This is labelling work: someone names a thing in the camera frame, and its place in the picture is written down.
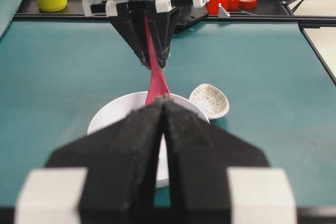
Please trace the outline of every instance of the black metal frame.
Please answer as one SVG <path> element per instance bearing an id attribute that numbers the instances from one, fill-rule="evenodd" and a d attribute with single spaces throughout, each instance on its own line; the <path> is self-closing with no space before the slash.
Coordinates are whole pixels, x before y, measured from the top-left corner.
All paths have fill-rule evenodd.
<path id="1" fill-rule="evenodd" d="M 279 4 L 283 4 L 283 0 L 278 0 Z M 291 22 L 298 23 L 299 28 L 307 40 L 308 44 L 316 54 L 317 58 L 323 65 L 327 74 L 336 85 L 336 77 L 318 52 L 317 48 L 305 32 L 305 28 L 320 28 L 320 27 L 336 27 L 336 16 L 296 16 L 293 14 L 291 9 L 286 3 L 283 4 L 287 14 L 286 15 L 245 15 L 232 13 L 228 18 L 218 18 L 218 17 L 206 17 L 202 20 L 205 21 L 216 21 L 216 22 Z M 95 16 L 95 17 L 85 17 L 84 15 L 72 15 L 72 14 L 48 14 L 48 13 L 35 13 L 28 14 L 22 13 L 20 10 L 14 15 L 14 20 L 108 20 L 105 16 Z M 187 24 L 179 24 L 180 31 L 186 28 Z M 6 209 L 8 222 L 11 222 L 11 217 L 13 216 L 13 209 Z M 160 218 L 159 221 L 162 223 L 168 223 L 171 221 L 170 211 L 166 208 L 158 208 L 155 212 L 155 217 L 166 216 L 166 218 Z M 336 206 L 330 207 L 304 207 L 297 208 L 298 213 L 298 223 L 308 224 L 308 223 L 336 223 Z"/>

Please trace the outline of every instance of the orange tape roll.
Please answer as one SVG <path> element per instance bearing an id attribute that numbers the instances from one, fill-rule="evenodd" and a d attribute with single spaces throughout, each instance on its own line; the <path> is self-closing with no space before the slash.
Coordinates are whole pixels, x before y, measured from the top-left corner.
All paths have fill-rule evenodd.
<path id="1" fill-rule="evenodd" d="M 232 12 L 239 8 L 239 0 L 229 0 L 229 11 Z"/>
<path id="2" fill-rule="evenodd" d="M 239 8 L 244 10 L 253 10 L 257 7 L 258 0 L 239 0 Z"/>

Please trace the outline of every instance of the robotic arm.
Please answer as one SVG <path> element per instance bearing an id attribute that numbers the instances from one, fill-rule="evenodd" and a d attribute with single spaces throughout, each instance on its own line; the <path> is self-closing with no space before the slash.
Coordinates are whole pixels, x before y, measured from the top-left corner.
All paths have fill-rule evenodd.
<path id="1" fill-rule="evenodd" d="M 210 0 L 82 0 L 85 16 L 106 14 L 133 49 L 140 62 L 151 68 L 144 28 L 147 14 L 157 60 L 166 65 L 180 7 L 203 7 Z"/>

